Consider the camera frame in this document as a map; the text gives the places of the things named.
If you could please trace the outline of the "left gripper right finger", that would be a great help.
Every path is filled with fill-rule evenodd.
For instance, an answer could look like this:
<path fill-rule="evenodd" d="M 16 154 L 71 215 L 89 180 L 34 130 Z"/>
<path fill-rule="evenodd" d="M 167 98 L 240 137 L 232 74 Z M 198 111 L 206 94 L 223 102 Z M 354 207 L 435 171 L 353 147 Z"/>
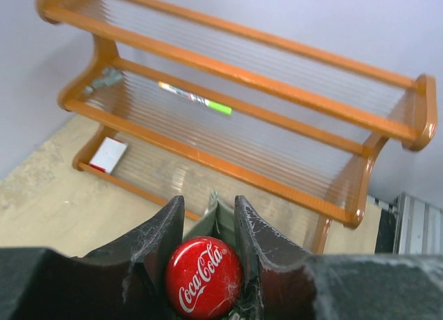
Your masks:
<path fill-rule="evenodd" d="M 241 309 L 247 319 L 313 319 L 316 288 L 303 260 L 311 253 L 235 197 L 235 241 L 243 266 Z"/>

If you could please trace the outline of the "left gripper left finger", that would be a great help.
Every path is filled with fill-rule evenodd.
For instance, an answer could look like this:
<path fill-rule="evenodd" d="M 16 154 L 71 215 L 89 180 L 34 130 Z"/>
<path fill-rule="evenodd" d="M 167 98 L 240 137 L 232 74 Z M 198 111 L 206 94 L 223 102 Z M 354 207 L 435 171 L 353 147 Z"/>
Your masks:
<path fill-rule="evenodd" d="M 121 265 L 120 297 L 115 319 L 171 319 L 165 301 L 164 272 L 183 238 L 185 200 L 176 195 L 144 223 L 90 251 L 100 265 Z"/>

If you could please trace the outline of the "glass cola bottle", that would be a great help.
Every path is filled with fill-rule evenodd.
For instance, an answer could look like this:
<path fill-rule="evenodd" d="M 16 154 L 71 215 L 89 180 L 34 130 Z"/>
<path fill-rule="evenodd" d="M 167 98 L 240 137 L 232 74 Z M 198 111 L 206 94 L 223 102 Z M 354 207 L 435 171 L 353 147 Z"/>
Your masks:
<path fill-rule="evenodd" d="M 220 319 L 240 296 L 243 269 L 227 243 L 198 236 L 181 243 L 165 269 L 165 290 L 177 314 L 186 319 Z"/>

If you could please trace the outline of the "green canvas bag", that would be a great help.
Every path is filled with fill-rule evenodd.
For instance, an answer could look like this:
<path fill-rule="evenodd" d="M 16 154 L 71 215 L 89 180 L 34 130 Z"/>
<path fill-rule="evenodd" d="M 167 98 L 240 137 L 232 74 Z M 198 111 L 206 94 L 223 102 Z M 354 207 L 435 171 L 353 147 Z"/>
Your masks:
<path fill-rule="evenodd" d="M 236 248 L 234 208 L 226 203 L 216 191 L 210 193 L 208 207 L 203 217 L 183 235 L 183 241 L 197 236 L 211 236 Z"/>

